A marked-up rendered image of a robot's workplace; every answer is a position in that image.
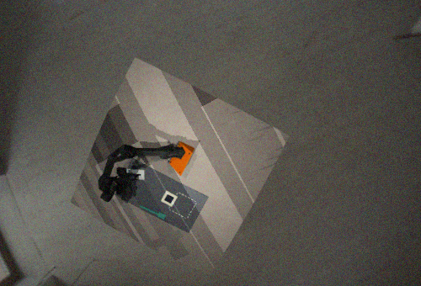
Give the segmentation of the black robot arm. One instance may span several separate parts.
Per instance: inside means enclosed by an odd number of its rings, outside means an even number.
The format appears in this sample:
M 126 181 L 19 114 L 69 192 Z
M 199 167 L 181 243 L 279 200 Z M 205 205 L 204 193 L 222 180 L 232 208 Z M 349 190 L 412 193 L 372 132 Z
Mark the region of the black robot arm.
M 121 154 L 121 156 L 118 156 Z M 179 148 L 173 144 L 169 146 L 160 146 L 158 148 L 135 148 L 133 146 L 122 145 L 108 155 L 104 173 L 99 178 L 99 189 L 103 191 L 100 198 L 105 202 L 109 202 L 115 194 L 115 191 L 120 188 L 120 183 L 116 180 L 118 176 L 110 177 L 112 169 L 116 162 L 122 162 L 125 159 L 131 159 L 134 156 L 160 156 L 160 158 L 168 159 L 171 157 L 182 158 L 185 154 L 183 147 Z

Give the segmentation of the cream tile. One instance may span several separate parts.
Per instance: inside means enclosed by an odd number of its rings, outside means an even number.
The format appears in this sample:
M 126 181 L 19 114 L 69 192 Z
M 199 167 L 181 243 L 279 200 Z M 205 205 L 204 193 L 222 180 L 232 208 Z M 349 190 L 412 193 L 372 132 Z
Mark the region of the cream tile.
M 170 193 L 168 190 L 166 190 L 161 202 L 172 206 L 175 200 L 177 199 L 177 197 L 178 197 L 177 195 Z

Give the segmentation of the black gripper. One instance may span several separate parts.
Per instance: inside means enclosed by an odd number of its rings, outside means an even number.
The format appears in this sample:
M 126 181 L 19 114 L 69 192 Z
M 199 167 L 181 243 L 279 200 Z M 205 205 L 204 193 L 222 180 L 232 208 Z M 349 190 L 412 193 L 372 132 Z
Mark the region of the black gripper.
M 116 190 L 116 193 L 121 196 L 124 196 L 126 195 L 127 181 L 125 181 L 123 177 L 127 176 L 127 169 L 123 167 L 117 167 L 116 171 L 118 173 L 119 178 L 116 178 L 116 180 L 113 181 L 118 181 L 120 183 L 120 189 Z

